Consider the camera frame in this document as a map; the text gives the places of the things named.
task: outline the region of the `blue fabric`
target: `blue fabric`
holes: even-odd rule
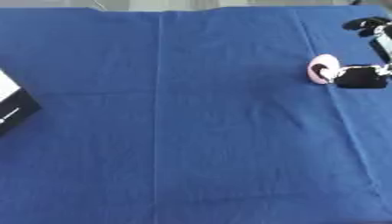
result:
[[[0,10],[0,67],[43,110],[0,139],[0,223],[392,220],[392,87],[342,23],[377,7]]]

